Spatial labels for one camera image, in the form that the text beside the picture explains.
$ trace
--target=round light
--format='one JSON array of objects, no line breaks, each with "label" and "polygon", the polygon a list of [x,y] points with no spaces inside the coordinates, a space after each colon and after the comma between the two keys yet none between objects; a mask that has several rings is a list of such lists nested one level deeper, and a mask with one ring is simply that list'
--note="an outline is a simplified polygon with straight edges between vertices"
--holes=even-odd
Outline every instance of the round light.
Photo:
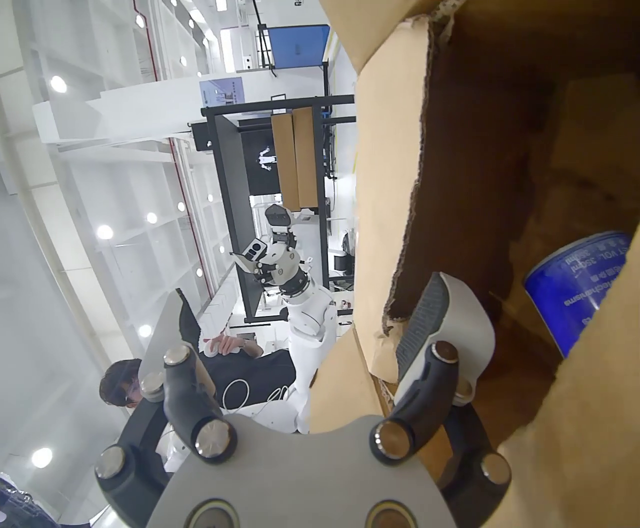
[{"label": "round light", "polygon": [[56,90],[56,92],[65,93],[67,91],[67,84],[65,80],[60,76],[54,75],[53,77],[51,77],[49,84],[51,85],[51,88]]},{"label": "round light", "polygon": [[149,326],[148,324],[143,324],[142,326],[140,326],[140,328],[138,328],[138,335],[140,337],[149,337],[151,335],[151,326]]},{"label": "round light", "polygon": [[49,465],[53,458],[53,452],[48,447],[41,447],[31,455],[31,463],[37,468],[44,468]]},{"label": "round light", "polygon": [[102,240],[110,240],[113,238],[113,229],[108,225],[101,225],[95,233],[98,235],[98,238]]}]

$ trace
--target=white humanoid robot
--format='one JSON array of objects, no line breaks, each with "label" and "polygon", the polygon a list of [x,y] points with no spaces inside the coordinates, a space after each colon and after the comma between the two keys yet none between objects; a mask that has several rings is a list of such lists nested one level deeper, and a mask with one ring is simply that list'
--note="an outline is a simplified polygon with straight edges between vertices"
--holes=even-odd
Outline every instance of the white humanoid robot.
[{"label": "white humanoid robot", "polygon": [[291,230],[296,218],[291,211],[274,204],[267,208],[265,216],[273,233],[271,244],[254,239],[242,253],[234,254],[234,259],[263,286],[277,286],[287,305],[289,354],[296,380],[284,399],[298,413],[298,431],[308,433],[309,385],[335,343],[337,307],[329,290],[316,284],[300,266],[296,237]]}]

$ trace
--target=glasses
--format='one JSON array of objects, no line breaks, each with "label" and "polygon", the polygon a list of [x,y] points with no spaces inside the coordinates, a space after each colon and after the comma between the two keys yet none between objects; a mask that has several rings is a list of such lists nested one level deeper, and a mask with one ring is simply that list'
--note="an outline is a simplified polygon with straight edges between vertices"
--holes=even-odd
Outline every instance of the glasses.
[{"label": "glasses", "polygon": [[132,403],[136,403],[137,404],[139,400],[140,400],[140,381],[139,380],[134,380],[127,387],[126,405],[130,405]]}]

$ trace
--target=person's hand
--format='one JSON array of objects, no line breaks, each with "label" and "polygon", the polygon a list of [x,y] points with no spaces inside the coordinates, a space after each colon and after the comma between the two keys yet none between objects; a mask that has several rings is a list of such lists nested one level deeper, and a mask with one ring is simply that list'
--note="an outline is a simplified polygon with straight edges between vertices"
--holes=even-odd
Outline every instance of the person's hand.
[{"label": "person's hand", "polygon": [[218,354],[223,356],[228,355],[234,348],[242,348],[244,346],[244,339],[241,337],[234,337],[232,335],[225,335],[221,333],[220,335],[214,337],[207,346],[209,350],[213,350],[214,345],[218,345]]}]

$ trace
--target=cardboard flap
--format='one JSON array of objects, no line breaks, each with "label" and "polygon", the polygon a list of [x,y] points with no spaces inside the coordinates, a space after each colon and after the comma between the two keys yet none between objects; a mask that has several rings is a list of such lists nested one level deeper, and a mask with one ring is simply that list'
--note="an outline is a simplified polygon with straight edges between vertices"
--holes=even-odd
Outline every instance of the cardboard flap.
[{"label": "cardboard flap", "polygon": [[[429,13],[440,0],[320,0],[320,3],[353,68],[360,73],[400,22]],[[388,92],[387,97],[393,93],[398,92]]]},{"label": "cardboard flap", "polygon": [[372,414],[382,414],[380,400],[352,327],[318,369],[311,388],[310,432],[333,431]]},{"label": "cardboard flap", "polygon": [[[428,51],[427,18],[402,23],[362,70],[356,85],[358,180],[366,185],[356,186],[354,322],[370,372],[391,383],[397,381],[397,364],[395,356],[383,350],[393,350],[397,341],[385,335],[383,318],[419,174]],[[403,95],[394,97],[393,104],[380,104],[398,93]]]},{"label": "cardboard flap", "polygon": [[273,130],[273,146],[278,157],[278,179],[280,180],[282,205],[290,211],[299,211],[298,170],[296,168],[291,114],[271,116],[271,128]]},{"label": "cardboard flap", "polygon": [[640,526],[639,233],[535,420],[500,448],[513,481],[485,526]]}]

